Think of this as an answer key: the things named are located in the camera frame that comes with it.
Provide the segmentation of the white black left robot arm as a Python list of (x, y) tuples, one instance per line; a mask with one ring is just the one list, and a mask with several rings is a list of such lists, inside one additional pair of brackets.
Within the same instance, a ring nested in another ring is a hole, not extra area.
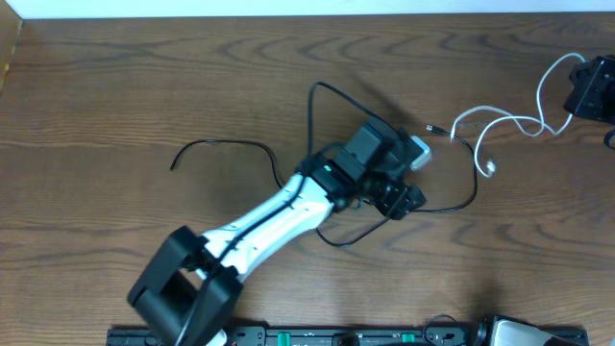
[(354, 199), (385, 220), (399, 220), (426, 199), (406, 185), (422, 159), (366, 162), (338, 154), (306, 158), (273, 197), (218, 229), (174, 231), (128, 293), (129, 305), (165, 345), (223, 345), (224, 330), (247, 277), (298, 235), (318, 228)]

